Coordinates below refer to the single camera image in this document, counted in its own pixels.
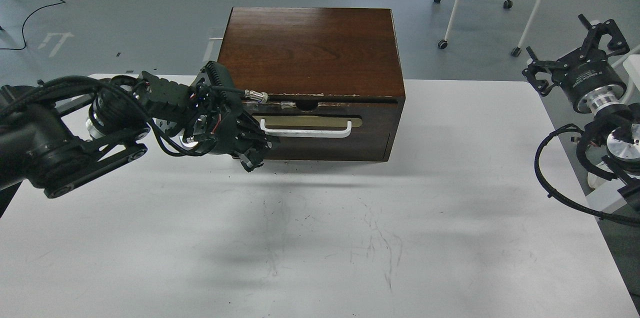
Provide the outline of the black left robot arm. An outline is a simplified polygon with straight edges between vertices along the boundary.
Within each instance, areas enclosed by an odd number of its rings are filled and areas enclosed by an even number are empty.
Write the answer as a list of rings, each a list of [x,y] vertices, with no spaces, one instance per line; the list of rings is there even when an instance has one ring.
[[[229,155],[247,171],[279,144],[244,108],[264,92],[235,87],[210,61],[185,85],[143,71],[136,78],[69,75],[32,86],[3,85],[0,113],[1,203],[21,182],[57,198],[131,163],[152,134],[173,157]]]

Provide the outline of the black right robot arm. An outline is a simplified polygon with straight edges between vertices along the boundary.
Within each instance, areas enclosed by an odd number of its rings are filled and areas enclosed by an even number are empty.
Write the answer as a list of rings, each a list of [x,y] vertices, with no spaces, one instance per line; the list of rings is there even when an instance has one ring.
[[[573,123],[549,133],[538,145],[534,156],[537,181],[550,198],[581,213],[620,225],[638,227],[638,218],[591,209],[575,202],[544,177],[540,158],[553,138],[567,132],[580,134],[575,156],[586,171],[606,181],[618,180],[618,193],[634,210],[639,209],[639,104],[625,104],[623,97],[629,86],[622,81],[609,58],[630,53],[623,33],[613,19],[590,22],[578,16],[587,35],[580,47],[557,60],[539,59],[527,47],[531,61],[522,75],[534,90],[546,97],[560,88],[576,113],[592,114],[584,128]]]

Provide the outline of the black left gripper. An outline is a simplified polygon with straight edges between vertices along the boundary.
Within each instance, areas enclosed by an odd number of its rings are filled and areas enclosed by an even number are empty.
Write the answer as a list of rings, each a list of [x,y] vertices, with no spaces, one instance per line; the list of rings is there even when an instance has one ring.
[[[165,154],[229,155],[248,173],[265,165],[274,143],[243,99],[265,103],[268,94],[235,87],[221,63],[206,63],[189,85],[143,71],[132,93],[153,119],[151,129]]]

